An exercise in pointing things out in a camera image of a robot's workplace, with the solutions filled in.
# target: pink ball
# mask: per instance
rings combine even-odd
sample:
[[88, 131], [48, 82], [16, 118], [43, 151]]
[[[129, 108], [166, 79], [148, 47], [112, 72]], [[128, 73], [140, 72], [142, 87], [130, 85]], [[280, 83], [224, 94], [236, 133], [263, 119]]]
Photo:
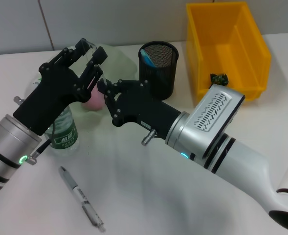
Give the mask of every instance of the pink ball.
[[105, 105], [104, 95], [101, 94], [97, 86], [91, 91], [91, 98], [86, 103], [82, 103], [82, 106], [88, 110], [96, 111], [103, 108]]

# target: cable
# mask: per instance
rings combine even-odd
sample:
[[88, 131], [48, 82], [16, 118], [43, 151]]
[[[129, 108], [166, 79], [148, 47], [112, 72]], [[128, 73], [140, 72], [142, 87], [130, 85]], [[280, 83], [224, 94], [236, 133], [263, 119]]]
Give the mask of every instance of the cable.
[[50, 139], [46, 140], [45, 143], [43, 143], [38, 149], [36, 149], [36, 152], [38, 152], [39, 154], [43, 153], [44, 150], [51, 144], [54, 135], [55, 135], [55, 122], [52, 123], [52, 133]]

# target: blue pen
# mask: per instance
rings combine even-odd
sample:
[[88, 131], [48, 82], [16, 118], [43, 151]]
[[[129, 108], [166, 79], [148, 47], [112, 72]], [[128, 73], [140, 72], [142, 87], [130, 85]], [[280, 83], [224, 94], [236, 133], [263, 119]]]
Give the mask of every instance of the blue pen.
[[144, 49], [140, 50], [140, 54], [142, 55], [145, 63], [151, 67], [156, 68], [152, 60], [150, 59], [149, 55], [144, 51]]

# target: tile grout line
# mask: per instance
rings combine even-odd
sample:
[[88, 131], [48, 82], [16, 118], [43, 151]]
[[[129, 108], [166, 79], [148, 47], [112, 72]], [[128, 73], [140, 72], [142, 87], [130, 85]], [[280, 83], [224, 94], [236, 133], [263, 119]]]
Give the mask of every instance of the tile grout line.
[[48, 29], [48, 25], [47, 25], [47, 22], [46, 22], [46, 19], [45, 19], [43, 8], [42, 8], [42, 5], [41, 5], [41, 0], [37, 0], [37, 2], [38, 2], [38, 5], [40, 7], [40, 11], [41, 11], [41, 14], [42, 14], [42, 18], [44, 20], [45, 28], [46, 28], [46, 31], [47, 31], [47, 34], [48, 34], [48, 37], [49, 37], [49, 40], [50, 40], [50, 44], [51, 44], [52, 50], [55, 50], [55, 47], [54, 47], [54, 44], [52, 43], [52, 39], [51, 39], [50, 32], [49, 32], [49, 29]]

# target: small object in bin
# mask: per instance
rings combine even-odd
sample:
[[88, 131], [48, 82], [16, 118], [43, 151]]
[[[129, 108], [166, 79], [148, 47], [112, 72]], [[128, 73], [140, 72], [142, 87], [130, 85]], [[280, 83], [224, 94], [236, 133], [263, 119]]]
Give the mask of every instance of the small object in bin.
[[212, 73], [212, 74], [210, 74], [210, 79], [211, 79], [211, 86], [213, 84], [222, 85], [222, 86], [228, 85], [228, 78], [227, 78], [226, 74], [216, 75], [216, 74]]

